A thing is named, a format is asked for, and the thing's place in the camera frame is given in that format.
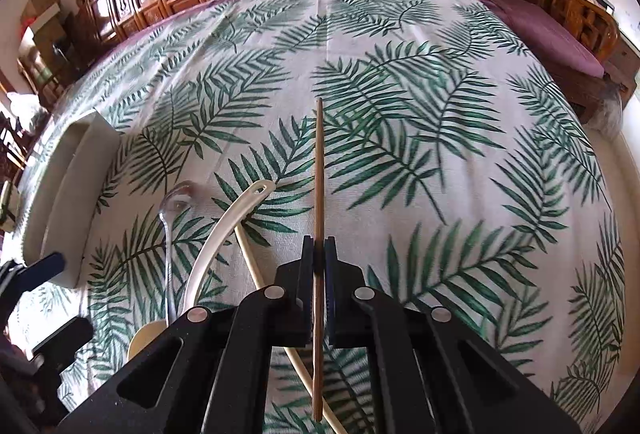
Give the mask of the dark brown wooden chopstick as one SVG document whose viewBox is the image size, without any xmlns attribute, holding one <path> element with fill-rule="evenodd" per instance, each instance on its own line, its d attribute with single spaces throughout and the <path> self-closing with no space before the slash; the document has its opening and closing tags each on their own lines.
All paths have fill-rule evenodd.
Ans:
<svg viewBox="0 0 640 434">
<path fill-rule="evenodd" d="M 324 329 L 324 131 L 323 102 L 316 103 L 316 141 L 314 142 L 314 292 L 312 292 L 312 414 L 323 417 L 323 329 Z"/>
</svg>

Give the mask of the grey utensil tray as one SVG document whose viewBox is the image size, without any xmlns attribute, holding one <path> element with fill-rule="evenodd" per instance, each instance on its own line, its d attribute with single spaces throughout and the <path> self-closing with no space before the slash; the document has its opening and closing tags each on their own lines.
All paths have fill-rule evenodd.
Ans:
<svg viewBox="0 0 640 434">
<path fill-rule="evenodd" d="M 95 111 L 70 124 L 26 209 L 22 259 L 31 265 L 62 254 L 65 268 L 52 279 L 60 287 L 78 285 L 93 214 L 119 144 L 119 134 Z"/>
</svg>

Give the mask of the purple seat cushion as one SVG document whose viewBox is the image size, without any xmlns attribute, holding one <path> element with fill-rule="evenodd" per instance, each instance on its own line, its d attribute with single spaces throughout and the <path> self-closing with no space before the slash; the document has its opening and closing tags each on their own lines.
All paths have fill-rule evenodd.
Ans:
<svg viewBox="0 0 640 434">
<path fill-rule="evenodd" d="M 604 68 L 589 50 L 539 6 L 523 0 L 480 0 L 540 60 L 602 79 Z"/>
</svg>

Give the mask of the beige plastic ladle spoon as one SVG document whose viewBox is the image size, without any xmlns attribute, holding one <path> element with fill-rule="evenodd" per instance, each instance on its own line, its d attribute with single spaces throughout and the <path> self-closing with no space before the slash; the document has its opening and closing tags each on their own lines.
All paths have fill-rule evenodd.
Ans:
<svg viewBox="0 0 640 434">
<path fill-rule="evenodd" d="M 248 217 L 248 214 L 253 212 L 275 189 L 276 184 L 273 183 L 272 180 L 258 180 L 245 189 L 242 194 L 231 203 L 229 209 L 222 214 L 222 217 L 210 231 L 204 246 L 202 246 L 200 253 L 196 257 L 188 281 L 186 282 L 186 290 L 184 290 L 184 295 L 180 302 L 180 314 L 187 312 L 195 306 L 201 288 L 203 287 L 205 276 L 209 270 L 209 265 L 212 264 L 212 261 L 216 258 L 227 238 L 231 234 L 234 234 L 234 228 L 239 224 L 242 225 L 242 220 Z M 168 327 L 164 319 L 152 321 L 140 328 L 129 344 L 127 353 L 128 362 L 136 357 L 137 354 Z"/>
</svg>

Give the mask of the stacked cardboard boxes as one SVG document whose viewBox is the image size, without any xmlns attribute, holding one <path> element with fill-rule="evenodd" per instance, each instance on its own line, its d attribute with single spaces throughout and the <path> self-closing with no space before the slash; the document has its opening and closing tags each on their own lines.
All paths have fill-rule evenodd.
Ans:
<svg viewBox="0 0 640 434">
<path fill-rule="evenodd" d="M 17 62 L 33 90 L 70 71 L 72 41 L 63 27 L 60 0 L 28 0 L 21 30 Z"/>
</svg>

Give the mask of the palm leaf patterned tablecloth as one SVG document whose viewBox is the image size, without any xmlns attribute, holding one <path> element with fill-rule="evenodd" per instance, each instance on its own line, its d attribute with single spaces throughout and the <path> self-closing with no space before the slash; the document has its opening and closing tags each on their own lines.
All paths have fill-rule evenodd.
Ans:
<svg viewBox="0 0 640 434">
<path fill-rule="evenodd" d="M 210 230 L 250 184 L 276 189 L 244 227 L 266 278 L 314 227 L 323 102 L 326 231 L 369 286 L 443 305 L 586 433 L 610 413 L 625 328 L 622 242 L 596 153 L 537 58 L 479 0 L 239 0 L 119 46 L 76 84 L 22 191 L 67 125 L 97 112 L 120 144 L 78 285 L 44 284 L 9 321 L 31 348 L 76 315 L 93 340 L 64 374 L 75 408 L 165 313 L 160 202 L 181 294 Z"/>
</svg>

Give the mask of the clear plastic spoon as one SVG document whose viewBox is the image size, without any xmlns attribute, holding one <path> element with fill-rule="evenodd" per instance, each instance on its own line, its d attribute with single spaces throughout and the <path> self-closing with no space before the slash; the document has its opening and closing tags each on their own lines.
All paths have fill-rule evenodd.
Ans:
<svg viewBox="0 0 640 434">
<path fill-rule="evenodd" d="M 177 317 L 177 305 L 172 288 L 172 239 L 176 218 L 187 209 L 193 206 L 196 194 L 196 183 L 186 180 L 178 183 L 171 191 L 165 194 L 158 217 L 163 224 L 165 233 L 165 275 L 164 275 L 164 291 L 165 291 L 165 322 L 166 326 L 170 326 Z"/>
</svg>

